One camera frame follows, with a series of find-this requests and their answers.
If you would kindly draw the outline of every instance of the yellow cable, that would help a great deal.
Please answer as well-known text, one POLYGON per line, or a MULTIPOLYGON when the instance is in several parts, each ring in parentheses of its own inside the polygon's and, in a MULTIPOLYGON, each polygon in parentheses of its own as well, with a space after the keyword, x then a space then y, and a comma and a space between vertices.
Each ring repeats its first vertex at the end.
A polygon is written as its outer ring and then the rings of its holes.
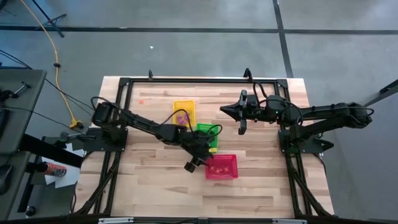
MULTIPOLYGON (((58 53, 57 53, 57 48, 55 48, 55 44, 52 41, 49 33, 47 32, 47 30, 44 28, 44 26, 42 25, 42 23, 39 21, 39 19, 36 17, 36 15, 32 12, 32 10, 30 10, 29 6, 24 2, 24 0, 21 0, 21 2, 25 5, 26 9, 30 12, 30 14, 35 18, 35 20, 39 23, 39 25, 41 26, 41 28, 44 30, 45 34, 47 35, 47 37, 49 38, 51 45, 54 49, 54 53, 55 53, 55 63, 58 63, 58 53)), ((60 85, 58 84, 58 67, 55 67, 55 84, 57 84, 57 87, 59 90, 61 90, 60 85)), ((74 128, 77 125, 77 120, 75 119, 72 110, 69 107, 69 103, 68 100, 65 98, 65 96, 63 95, 63 93, 60 91, 61 96, 63 98, 63 100, 65 101, 65 104, 68 108, 68 111, 70 113, 70 117, 72 119, 72 123, 71 123, 71 128, 74 128)))

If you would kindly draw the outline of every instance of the bottle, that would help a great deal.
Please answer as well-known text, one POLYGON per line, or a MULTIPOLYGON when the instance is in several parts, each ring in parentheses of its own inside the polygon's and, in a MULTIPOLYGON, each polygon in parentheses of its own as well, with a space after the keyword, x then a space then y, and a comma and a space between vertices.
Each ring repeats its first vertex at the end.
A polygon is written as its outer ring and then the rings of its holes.
POLYGON ((52 175, 54 177, 63 177, 67 173, 67 168, 56 165, 51 162, 41 162, 36 166, 37 172, 43 172, 44 175, 52 175))

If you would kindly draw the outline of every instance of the concrete floor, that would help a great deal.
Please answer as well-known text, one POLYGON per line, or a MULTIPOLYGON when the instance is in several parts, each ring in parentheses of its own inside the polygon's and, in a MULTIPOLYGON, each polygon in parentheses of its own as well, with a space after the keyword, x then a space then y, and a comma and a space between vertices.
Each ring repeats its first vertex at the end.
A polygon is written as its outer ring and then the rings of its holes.
MULTIPOLYGON (((61 26, 184 27, 276 29, 272 0, 69 0, 38 1, 50 17, 67 13, 61 26)), ((398 29, 395 0, 279 0, 285 29, 398 29)), ((0 12, 0 25, 36 26, 19 1, 0 12)), ((286 77, 278 34, 64 32, 51 36, 57 46, 63 90, 88 103, 105 75, 241 77, 249 67, 255 77, 286 77)), ((304 78, 310 103, 365 103, 398 75, 396 35, 287 34, 295 78, 304 78)), ((46 69, 54 82, 54 54, 43 32, 0 31, 0 49, 33 68, 46 69)), ((0 57, 4 65, 15 65, 0 57)), ((90 116, 71 105, 78 119, 90 116)), ((36 112, 69 124, 57 91, 45 84, 36 112)), ((56 136, 65 128, 33 115, 27 133, 56 136)), ((333 133, 327 135, 333 139, 333 133)), ((337 215, 369 217, 356 195, 347 161, 338 149, 325 154, 328 183, 337 215)), ((31 204, 38 216, 68 213, 73 187, 37 187, 31 204), (53 195, 62 195, 62 200, 53 195)), ((13 213, 11 218, 23 217, 13 213)))

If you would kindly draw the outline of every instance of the red basket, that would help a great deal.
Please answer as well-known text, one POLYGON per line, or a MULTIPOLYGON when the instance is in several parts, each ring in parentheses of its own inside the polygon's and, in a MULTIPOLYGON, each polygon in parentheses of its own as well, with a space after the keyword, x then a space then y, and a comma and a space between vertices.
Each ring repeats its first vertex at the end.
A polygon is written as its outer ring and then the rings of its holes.
POLYGON ((236 155, 213 155, 206 161, 206 179, 233 179, 238 178, 238 164, 236 155))

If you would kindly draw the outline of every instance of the wooden table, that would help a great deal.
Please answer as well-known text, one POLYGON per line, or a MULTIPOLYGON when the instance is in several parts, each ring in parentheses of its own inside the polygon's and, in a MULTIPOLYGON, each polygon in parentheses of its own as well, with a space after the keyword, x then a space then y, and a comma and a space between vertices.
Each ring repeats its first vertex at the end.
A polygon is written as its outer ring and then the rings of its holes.
MULTIPOLYGON (((115 101, 119 78, 104 77, 99 95, 115 101)), ((299 107, 308 106, 304 80, 287 80, 292 102, 299 107)), ((263 86, 268 95, 274 94, 272 85, 263 86)), ((183 168, 192 158, 187 152, 130 128, 119 166, 112 216, 294 217, 286 162, 277 139, 279 126, 248 121, 246 134, 240 136, 239 123, 220 111, 220 106, 237 102, 243 89, 252 93, 251 84, 135 83, 130 102, 134 113, 162 122, 172 113, 173 101, 195 100, 197 123, 222 124, 219 153, 237 155, 239 178, 207 180, 203 166, 191 174, 183 168)), ((103 152, 94 152, 84 162, 75 210, 98 185, 103 156, 103 152)), ((333 213, 321 162, 311 154, 302 157, 308 188, 333 213)), ((101 209, 107 194, 105 190, 101 209)), ((298 195, 304 211, 301 190, 298 195)))

